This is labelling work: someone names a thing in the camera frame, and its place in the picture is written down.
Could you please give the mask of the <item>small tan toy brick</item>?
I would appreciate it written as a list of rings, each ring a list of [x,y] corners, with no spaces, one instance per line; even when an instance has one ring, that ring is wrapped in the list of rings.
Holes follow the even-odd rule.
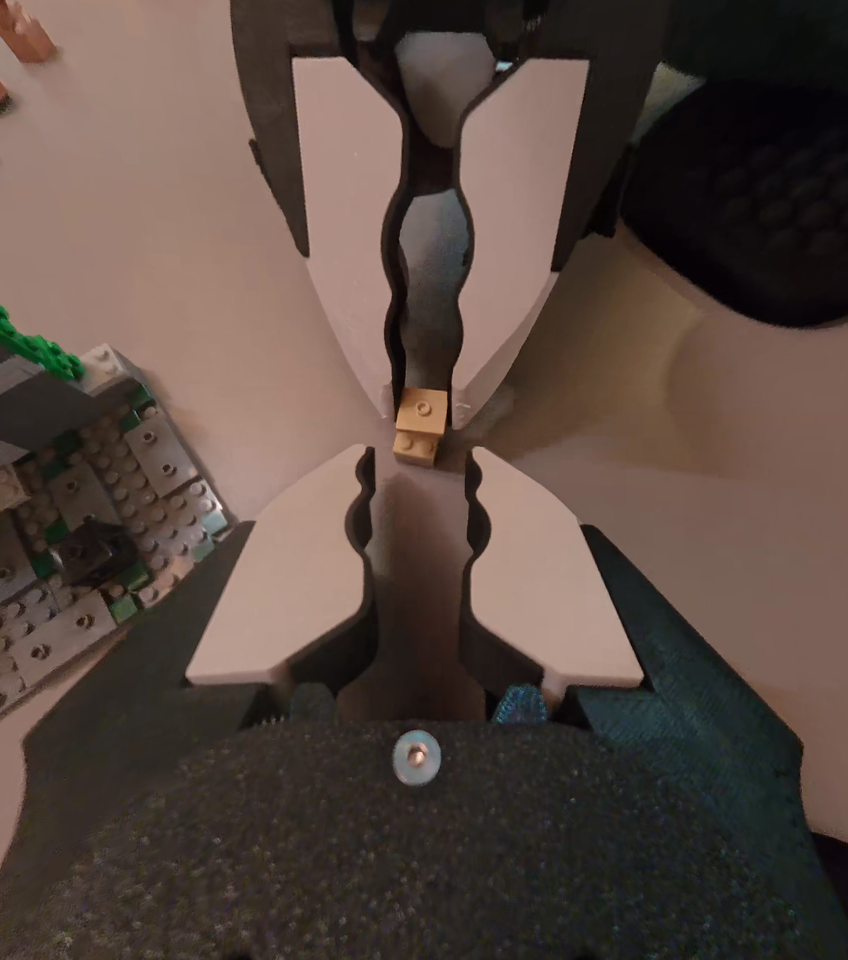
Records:
[[[395,458],[432,469],[447,428],[449,395],[446,391],[406,387],[396,417]]]

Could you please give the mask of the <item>black office chair seat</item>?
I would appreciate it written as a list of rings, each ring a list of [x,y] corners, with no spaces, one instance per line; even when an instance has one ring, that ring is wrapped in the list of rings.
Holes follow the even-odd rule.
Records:
[[[622,221],[737,314],[848,318],[848,92],[706,81],[637,146]]]

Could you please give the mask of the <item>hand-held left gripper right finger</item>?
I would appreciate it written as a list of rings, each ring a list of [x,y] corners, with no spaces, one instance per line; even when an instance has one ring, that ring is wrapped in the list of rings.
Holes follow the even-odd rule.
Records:
[[[634,689],[645,678],[577,517],[485,447],[465,467],[459,655],[484,689]]]

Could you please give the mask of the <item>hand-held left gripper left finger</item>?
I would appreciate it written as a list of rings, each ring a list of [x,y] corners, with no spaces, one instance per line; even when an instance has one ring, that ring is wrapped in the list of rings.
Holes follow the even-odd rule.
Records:
[[[375,450],[355,444],[259,514],[186,671],[196,687],[317,684],[338,694],[378,652]]]

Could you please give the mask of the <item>tall brown toy brick piece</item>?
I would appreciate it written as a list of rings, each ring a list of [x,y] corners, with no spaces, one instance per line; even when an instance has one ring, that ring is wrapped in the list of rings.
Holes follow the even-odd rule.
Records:
[[[17,1],[0,1],[0,39],[25,65],[42,65],[58,54],[43,25]]]

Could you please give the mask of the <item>grey toy brick castle model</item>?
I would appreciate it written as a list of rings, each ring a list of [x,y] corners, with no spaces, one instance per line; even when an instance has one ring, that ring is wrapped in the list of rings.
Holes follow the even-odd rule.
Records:
[[[233,522],[144,375],[0,306],[0,719],[171,594]]]

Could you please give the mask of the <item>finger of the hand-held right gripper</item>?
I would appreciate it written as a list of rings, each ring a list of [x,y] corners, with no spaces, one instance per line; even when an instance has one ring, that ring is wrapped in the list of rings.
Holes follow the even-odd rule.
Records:
[[[385,219],[401,184],[401,114],[343,56],[291,63],[314,290],[364,392],[395,413],[385,340],[393,301],[384,264]]]
[[[462,121],[456,177],[470,261],[457,299],[463,338],[453,369],[454,429],[500,386],[557,280],[552,260],[589,66],[530,58]]]

